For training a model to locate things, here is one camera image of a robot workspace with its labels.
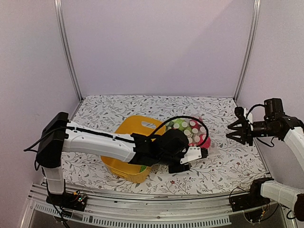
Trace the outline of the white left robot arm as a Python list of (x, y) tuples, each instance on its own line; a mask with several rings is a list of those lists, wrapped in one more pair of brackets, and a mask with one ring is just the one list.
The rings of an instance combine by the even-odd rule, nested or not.
[(71, 201), (65, 192), (62, 152), (94, 154), (140, 166), (162, 164), (168, 166), (169, 173), (188, 171), (190, 164), (183, 161), (190, 151), (187, 137), (176, 129), (164, 131), (162, 123), (153, 122), (151, 128), (144, 122), (136, 120), (120, 133), (109, 133), (79, 125), (60, 112), (43, 129), (41, 138), (24, 151), (38, 147), (36, 162), (44, 172), (47, 190), (60, 206)]

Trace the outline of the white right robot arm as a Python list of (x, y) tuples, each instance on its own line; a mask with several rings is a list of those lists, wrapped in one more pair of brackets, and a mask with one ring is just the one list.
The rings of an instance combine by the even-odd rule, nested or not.
[(251, 222), (268, 218), (270, 204), (287, 210), (285, 218), (304, 220), (304, 123), (285, 113), (280, 98), (270, 98), (251, 108), (237, 106), (235, 122), (228, 126), (227, 138), (246, 146), (256, 146), (269, 174), (250, 181), (248, 190), (235, 187), (229, 193), (233, 212), (260, 208)]

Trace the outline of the green toy apple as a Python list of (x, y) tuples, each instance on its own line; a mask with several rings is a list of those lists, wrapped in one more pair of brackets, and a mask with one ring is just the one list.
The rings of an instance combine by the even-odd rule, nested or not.
[(184, 119), (175, 119), (166, 124), (166, 130), (178, 129), (180, 131), (189, 130), (190, 126)]

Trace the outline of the red toy apple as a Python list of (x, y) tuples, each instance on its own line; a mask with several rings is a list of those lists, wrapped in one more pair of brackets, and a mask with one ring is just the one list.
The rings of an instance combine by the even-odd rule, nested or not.
[[(200, 135), (199, 143), (202, 143), (205, 140), (205, 138), (206, 138), (205, 134)], [(207, 140), (205, 141), (205, 143), (200, 146), (200, 148), (208, 149), (210, 147), (210, 145), (211, 145), (211, 139), (210, 139), (210, 137), (208, 137)]]

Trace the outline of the clear zip top bag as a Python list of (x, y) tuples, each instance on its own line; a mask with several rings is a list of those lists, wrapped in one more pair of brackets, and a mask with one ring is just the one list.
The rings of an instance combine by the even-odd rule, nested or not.
[(182, 131), (188, 138), (189, 146), (199, 146), (202, 149), (202, 158), (214, 157), (220, 155), (217, 144), (214, 140), (207, 137), (206, 129), (196, 120), (189, 118), (176, 118), (165, 124), (166, 131), (170, 129), (178, 129)]

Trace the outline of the red toy tomato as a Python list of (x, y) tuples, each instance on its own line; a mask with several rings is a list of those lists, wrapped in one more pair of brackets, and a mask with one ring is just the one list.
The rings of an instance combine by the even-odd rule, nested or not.
[(206, 130), (205, 128), (197, 121), (195, 120), (190, 120), (189, 121), (189, 126), (191, 129), (192, 133), (192, 142), (194, 144), (200, 144), (200, 135), (205, 134), (206, 135)]

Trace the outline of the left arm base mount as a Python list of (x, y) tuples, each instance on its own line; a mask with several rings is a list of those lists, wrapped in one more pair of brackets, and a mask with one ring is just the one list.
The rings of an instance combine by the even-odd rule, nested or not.
[(63, 209), (71, 209), (84, 212), (87, 205), (87, 194), (76, 191), (74, 193), (64, 192), (63, 194), (49, 193), (46, 202)]

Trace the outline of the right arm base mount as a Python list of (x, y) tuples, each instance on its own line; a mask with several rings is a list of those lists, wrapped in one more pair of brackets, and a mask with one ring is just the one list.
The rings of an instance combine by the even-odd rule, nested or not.
[[(273, 178), (259, 178), (253, 180), (248, 191), (236, 187), (234, 188), (229, 195), (229, 203), (232, 207), (232, 211), (241, 211), (247, 209), (253, 209), (256, 207), (261, 207), (261, 210), (258, 212), (247, 212), (245, 219), (250, 223), (259, 223), (263, 220), (267, 211), (270, 207), (270, 199), (265, 198), (261, 195), (262, 184), (266, 181), (273, 181)], [(232, 196), (234, 190), (241, 190), (244, 192), (243, 195)]]

